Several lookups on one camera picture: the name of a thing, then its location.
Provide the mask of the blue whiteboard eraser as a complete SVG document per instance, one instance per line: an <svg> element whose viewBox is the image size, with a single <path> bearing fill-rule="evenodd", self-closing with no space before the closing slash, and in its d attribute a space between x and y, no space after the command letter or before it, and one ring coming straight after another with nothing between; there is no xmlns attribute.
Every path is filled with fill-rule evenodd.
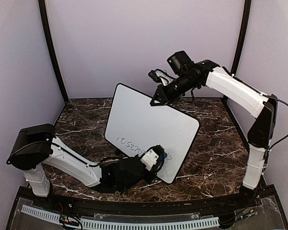
<svg viewBox="0 0 288 230"><path fill-rule="evenodd" d="M166 153L161 154L157 160L158 166L162 167L166 158L167 158Z"/></svg>

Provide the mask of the white whiteboard black frame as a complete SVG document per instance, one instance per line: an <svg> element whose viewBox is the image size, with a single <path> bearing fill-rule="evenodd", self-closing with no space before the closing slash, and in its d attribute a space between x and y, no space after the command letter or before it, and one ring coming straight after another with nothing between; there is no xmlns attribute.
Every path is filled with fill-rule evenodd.
<svg viewBox="0 0 288 230"><path fill-rule="evenodd" d="M130 157L161 145L167 157L157 177L172 184L195 141L200 122L168 105L151 106L151 100L142 92L117 84L104 137Z"/></svg>

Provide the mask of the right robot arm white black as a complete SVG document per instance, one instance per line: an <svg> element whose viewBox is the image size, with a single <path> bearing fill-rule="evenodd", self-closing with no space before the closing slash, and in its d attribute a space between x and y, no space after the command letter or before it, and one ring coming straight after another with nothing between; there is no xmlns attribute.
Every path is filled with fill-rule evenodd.
<svg viewBox="0 0 288 230"><path fill-rule="evenodd" d="M254 117L255 122L247 134L249 158L242 182L243 187L254 190L267 167L276 124L277 97L268 96L248 85L211 60L195 63L185 51L174 53L167 59L167 63L177 78L160 69L148 73L158 83L151 106L167 105L181 98L187 91L208 87L233 100Z"/></svg>

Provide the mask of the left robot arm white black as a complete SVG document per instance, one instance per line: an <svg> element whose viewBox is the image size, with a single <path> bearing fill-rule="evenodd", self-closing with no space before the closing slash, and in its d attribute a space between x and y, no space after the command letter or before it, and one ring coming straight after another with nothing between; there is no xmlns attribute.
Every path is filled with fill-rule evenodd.
<svg viewBox="0 0 288 230"><path fill-rule="evenodd" d="M21 170L34 195L48 209L58 205L43 164L53 166L100 193L124 192L139 181L151 182L162 169L167 154L162 146L150 147L134 157L105 157L91 162L66 146L52 124L19 131L7 165Z"/></svg>

